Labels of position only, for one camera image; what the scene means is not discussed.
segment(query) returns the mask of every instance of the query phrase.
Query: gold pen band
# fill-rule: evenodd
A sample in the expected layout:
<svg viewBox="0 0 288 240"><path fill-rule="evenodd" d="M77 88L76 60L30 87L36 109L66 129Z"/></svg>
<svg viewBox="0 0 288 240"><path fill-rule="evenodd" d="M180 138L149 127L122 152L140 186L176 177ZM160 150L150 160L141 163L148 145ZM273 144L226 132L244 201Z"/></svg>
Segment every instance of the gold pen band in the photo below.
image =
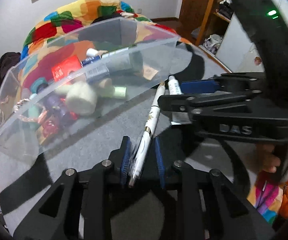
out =
<svg viewBox="0 0 288 240"><path fill-rule="evenodd" d="M144 127L144 131L148 132L150 138L153 137L153 134L152 134L152 132L151 132L151 129L150 129L148 126L145 126L145 127Z"/></svg>

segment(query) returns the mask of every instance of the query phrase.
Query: clear storage bin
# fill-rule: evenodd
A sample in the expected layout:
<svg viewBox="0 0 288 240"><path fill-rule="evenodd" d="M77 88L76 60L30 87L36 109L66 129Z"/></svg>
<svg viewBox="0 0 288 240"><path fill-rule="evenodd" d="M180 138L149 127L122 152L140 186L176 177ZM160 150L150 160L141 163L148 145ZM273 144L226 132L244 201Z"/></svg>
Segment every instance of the clear storage bin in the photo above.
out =
<svg viewBox="0 0 288 240"><path fill-rule="evenodd" d="M5 76L0 151L34 159L166 80L177 40L169 31L119 17L51 41ZM88 48L118 53L81 67ZM18 144L25 151L15 151Z"/></svg>

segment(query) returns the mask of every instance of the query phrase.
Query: person's hand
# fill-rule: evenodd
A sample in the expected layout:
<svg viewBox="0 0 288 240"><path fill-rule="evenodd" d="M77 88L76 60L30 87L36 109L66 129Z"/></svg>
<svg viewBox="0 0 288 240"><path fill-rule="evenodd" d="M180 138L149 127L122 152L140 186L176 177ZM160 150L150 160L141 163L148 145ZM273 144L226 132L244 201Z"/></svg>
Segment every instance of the person's hand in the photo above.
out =
<svg viewBox="0 0 288 240"><path fill-rule="evenodd" d="M272 154L274 147L271 144L256 144L261 168L270 173L275 173L277 167L280 166L280 159Z"/></svg>

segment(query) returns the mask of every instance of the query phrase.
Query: white bottle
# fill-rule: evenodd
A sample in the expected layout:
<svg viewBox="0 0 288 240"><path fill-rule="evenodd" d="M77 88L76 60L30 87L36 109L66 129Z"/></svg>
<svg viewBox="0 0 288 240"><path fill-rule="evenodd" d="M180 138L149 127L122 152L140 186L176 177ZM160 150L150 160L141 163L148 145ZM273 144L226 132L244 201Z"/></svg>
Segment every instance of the white bottle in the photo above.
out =
<svg viewBox="0 0 288 240"><path fill-rule="evenodd" d="M180 84L174 76L168 77L168 90L170 95L182 95L182 90L180 88ZM189 120L188 113L180 113L180 112L173 112L172 113L172 121L171 125L178 125L178 124L189 124L191 121Z"/></svg>

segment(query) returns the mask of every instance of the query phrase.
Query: baseboard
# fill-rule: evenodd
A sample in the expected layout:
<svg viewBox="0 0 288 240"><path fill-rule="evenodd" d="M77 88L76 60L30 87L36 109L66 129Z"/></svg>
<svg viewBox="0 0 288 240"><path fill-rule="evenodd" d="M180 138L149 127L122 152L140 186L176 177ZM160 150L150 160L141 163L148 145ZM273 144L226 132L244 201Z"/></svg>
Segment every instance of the baseboard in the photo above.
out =
<svg viewBox="0 0 288 240"><path fill-rule="evenodd" d="M167 21L178 21L178 18L176 17L169 17L169 18L156 18L156 19L151 19L153 22L167 22Z"/></svg>

